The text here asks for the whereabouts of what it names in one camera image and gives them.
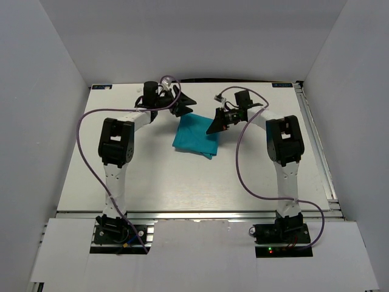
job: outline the purple cable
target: purple cable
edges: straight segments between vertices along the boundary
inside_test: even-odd
[[[116,112],[135,112],[135,111],[139,111],[141,113],[144,113],[144,112],[147,112],[147,111],[163,111],[163,110],[168,110],[169,108],[171,108],[177,101],[178,99],[180,98],[180,95],[181,95],[181,84],[178,82],[177,79],[175,79],[173,76],[170,76],[170,75],[165,75],[161,78],[160,82],[159,83],[162,83],[162,81],[166,78],[172,78],[173,80],[175,80],[178,84],[178,87],[179,87],[179,91],[178,91],[178,94],[177,94],[177,97],[173,100],[173,102],[171,104],[169,104],[168,106],[164,107],[164,108],[155,108],[155,109],[118,109],[118,108],[98,108],[98,109],[93,109],[92,111],[88,111],[86,113],[84,113],[80,119],[78,120],[78,123],[77,123],[77,132],[76,132],[76,141],[77,141],[77,147],[78,147],[78,151],[80,152],[80,155],[81,155],[81,158],[82,160],[84,161],[85,165],[87,166],[87,168],[91,171],[91,173],[93,174],[93,176],[99,181],[99,183],[103,186],[103,188],[105,189],[105,191],[107,192],[109,198],[111,199],[112,201],[112,204],[114,205],[115,207],[115,210],[117,211],[117,213],[127,222],[128,225],[130,225],[130,227],[132,228],[132,230],[135,232],[136,234],[136,237],[138,238],[140,244],[142,245],[143,249],[145,250],[146,254],[148,253],[148,250],[143,242],[143,240],[140,238],[135,226],[128,220],[128,218],[120,211],[118,205],[116,204],[116,201],[114,199],[114,197],[112,196],[112,193],[109,191],[108,187],[106,186],[106,184],[102,181],[102,179],[100,177],[98,177],[97,173],[93,170],[93,168],[91,167],[91,165],[89,164],[88,160],[86,160],[86,157],[84,155],[84,151],[82,150],[82,147],[81,147],[81,142],[80,142],[80,128],[81,128],[81,123],[83,121],[83,119],[90,115],[90,114],[93,114],[93,113],[97,113],[99,111],[116,111]]]
[[[244,132],[246,131],[247,127],[249,126],[249,124],[257,117],[259,116],[266,108],[269,107],[269,102],[259,93],[255,92],[254,90],[252,89],[249,89],[249,88],[245,88],[245,87],[242,87],[242,86],[231,86],[231,87],[228,87],[226,89],[224,89],[222,92],[220,92],[220,94],[226,92],[228,89],[232,89],[232,88],[239,88],[239,89],[244,89],[244,90],[248,90],[254,94],[256,94],[257,96],[259,96],[263,101],[265,101],[265,106],[263,108],[261,108],[256,114],[254,114],[254,116],[249,119],[247,121],[247,123],[245,124],[245,126],[243,127],[242,129],[242,132],[240,133],[239,135],[239,138],[238,138],[238,142],[236,143],[236,150],[235,150],[235,166],[236,166],[236,174],[238,175],[238,179],[239,179],[239,182],[241,183],[241,185],[243,186],[243,188],[252,196],[254,196],[255,198],[258,198],[258,199],[261,199],[261,200],[267,200],[267,201],[279,201],[279,200],[290,200],[290,201],[294,201],[295,199],[293,198],[290,198],[290,197],[287,197],[287,196],[284,196],[284,197],[277,197],[277,198],[269,198],[269,197],[266,197],[266,196],[259,196],[255,193],[253,193],[247,186],[246,184],[244,183],[243,179],[242,179],[242,175],[241,175],[241,172],[240,172],[240,169],[239,169],[239,148],[240,148],[240,145],[241,145],[241,142],[242,142],[242,138],[243,138],[243,134]],[[315,203],[313,202],[310,202],[310,201],[305,201],[305,200],[299,200],[297,199],[296,202],[298,203],[304,203],[304,204],[311,204],[313,206],[315,206],[318,211],[320,212],[321,216],[322,216],[322,228],[320,229],[320,232],[318,234],[318,236],[316,237],[316,239],[311,242],[310,244],[306,245],[306,246],[303,246],[301,247],[300,249],[306,249],[306,248],[310,248],[311,246],[313,246],[315,243],[318,242],[318,240],[320,239],[320,237],[322,236],[323,234],[323,231],[324,231],[324,225],[325,225],[325,217],[324,217],[324,213],[323,213],[323,210]]]

